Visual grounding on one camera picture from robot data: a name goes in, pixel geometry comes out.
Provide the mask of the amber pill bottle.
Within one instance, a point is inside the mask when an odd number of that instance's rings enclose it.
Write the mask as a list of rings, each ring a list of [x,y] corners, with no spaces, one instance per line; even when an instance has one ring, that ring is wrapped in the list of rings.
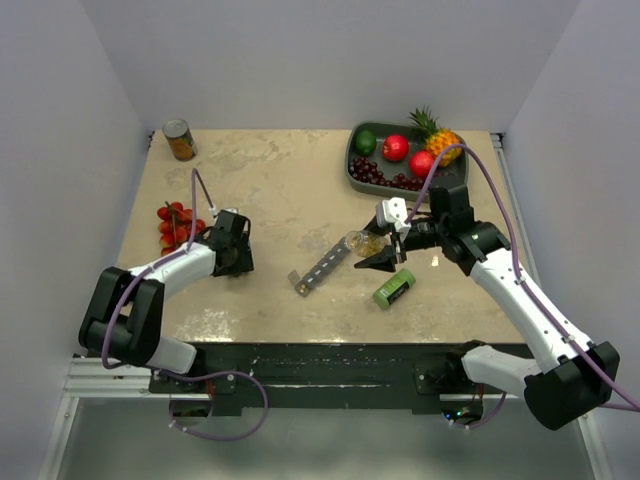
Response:
[[[388,240],[364,230],[350,231],[344,238],[344,245],[355,255],[368,258],[381,253],[388,245]]]

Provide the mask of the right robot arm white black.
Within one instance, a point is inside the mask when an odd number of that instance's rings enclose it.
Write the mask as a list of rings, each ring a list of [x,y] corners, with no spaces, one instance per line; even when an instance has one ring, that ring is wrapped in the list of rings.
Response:
[[[448,386],[466,393],[480,383],[521,398],[550,430],[608,402],[620,363],[613,345],[594,343],[560,313],[514,258],[514,244],[494,224],[475,218],[466,186],[432,187],[428,196],[430,212],[418,220],[410,219],[402,198],[377,204],[365,229],[390,243],[358,268],[392,272],[408,252],[438,247],[492,297],[532,354],[525,359],[467,342],[445,369]]]

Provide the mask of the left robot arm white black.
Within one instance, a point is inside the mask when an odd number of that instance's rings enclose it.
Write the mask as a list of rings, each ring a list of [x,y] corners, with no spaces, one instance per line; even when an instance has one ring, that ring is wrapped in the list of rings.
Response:
[[[196,361],[197,348],[161,335],[164,303],[201,279],[253,271],[250,233],[248,217],[222,210],[213,225],[174,252],[129,270],[103,270],[79,329],[80,346],[100,354],[107,368],[171,371],[183,391],[200,390],[207,368]]]

